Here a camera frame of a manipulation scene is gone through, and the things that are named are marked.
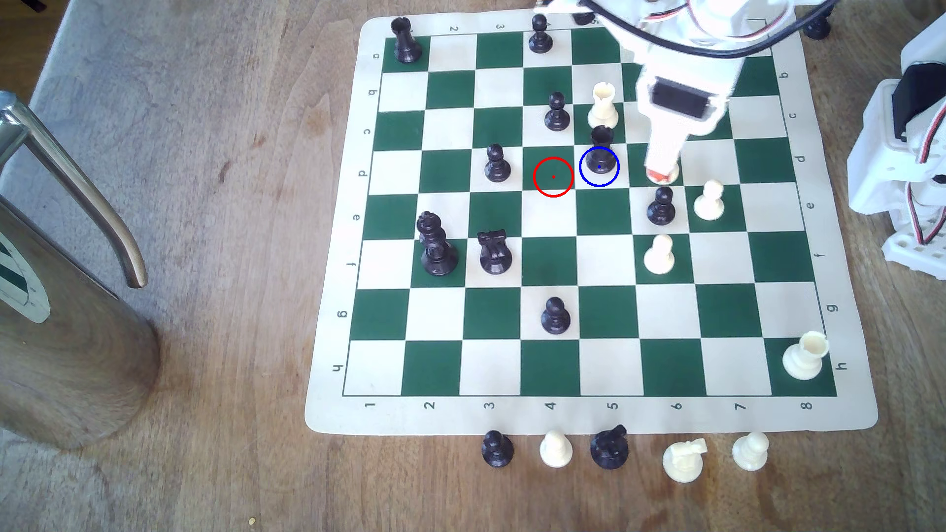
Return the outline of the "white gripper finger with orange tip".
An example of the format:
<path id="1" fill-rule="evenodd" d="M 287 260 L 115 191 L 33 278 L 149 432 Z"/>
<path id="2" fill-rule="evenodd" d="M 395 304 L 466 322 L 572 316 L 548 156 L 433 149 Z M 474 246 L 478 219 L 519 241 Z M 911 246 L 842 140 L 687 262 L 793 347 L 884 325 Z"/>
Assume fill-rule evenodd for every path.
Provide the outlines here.
<path id="1" fill-rule="evenodd" d="M 677 127 L 652 127 L 646 151 L 647 179 L 677 179 L 679 157 L 689 133 Z"/>

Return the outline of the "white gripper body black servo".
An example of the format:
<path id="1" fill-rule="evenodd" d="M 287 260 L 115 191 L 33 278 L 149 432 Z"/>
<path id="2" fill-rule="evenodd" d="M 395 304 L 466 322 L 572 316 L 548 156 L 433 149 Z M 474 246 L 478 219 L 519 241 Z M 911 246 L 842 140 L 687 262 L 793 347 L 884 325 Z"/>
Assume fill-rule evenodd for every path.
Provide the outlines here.
<path id="1" fill-rule="evenodd" d="M 640 111 L 654 124 L 687 123 L 689 134 L 707 135 L 727 114 L 739 75 L 739 59 L 649 55 L 636 85 Z"/>

